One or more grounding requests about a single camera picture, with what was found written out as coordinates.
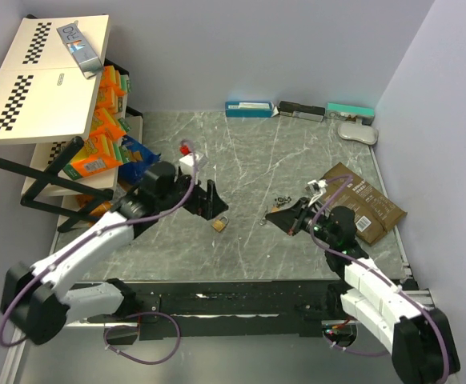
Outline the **short shackle brass padlock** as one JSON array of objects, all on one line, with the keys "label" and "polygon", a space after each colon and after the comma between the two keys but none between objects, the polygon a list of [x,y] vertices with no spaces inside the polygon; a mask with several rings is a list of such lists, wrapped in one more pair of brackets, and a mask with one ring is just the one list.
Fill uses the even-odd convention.
[{"label": "short shackle brass padlock", "polygon": [[221,216],[220,218],[215,219],[211,226],[216,232],[221,233],[226,229],[228,223],[229,218],[226,216]]}]

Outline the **key bunch with panda charm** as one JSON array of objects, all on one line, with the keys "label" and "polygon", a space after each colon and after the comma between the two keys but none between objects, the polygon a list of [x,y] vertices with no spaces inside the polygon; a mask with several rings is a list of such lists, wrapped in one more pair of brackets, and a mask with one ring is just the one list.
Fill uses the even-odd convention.
[{"label": "key bunch with panda charm", "polygon": [[279,196],[274,199],[274,206],[281,207],[291,202],[290,196]]}]

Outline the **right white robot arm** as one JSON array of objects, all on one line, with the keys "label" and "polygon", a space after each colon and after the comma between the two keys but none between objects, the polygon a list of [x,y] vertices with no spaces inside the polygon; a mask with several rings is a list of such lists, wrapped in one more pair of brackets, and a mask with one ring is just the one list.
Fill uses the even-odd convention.
[{"label": "right white robot arm", "polygon": [[353,210],[336,206],[326,213],[301,198],[265,218],[290,236],[307,231],[323,247],[330,269],[347,284],[327,298],[327,312],[365,326],[391,355],[401,382],[444,383],[460,371],[447,316],[426,308],[382,273],[356,240]]}]

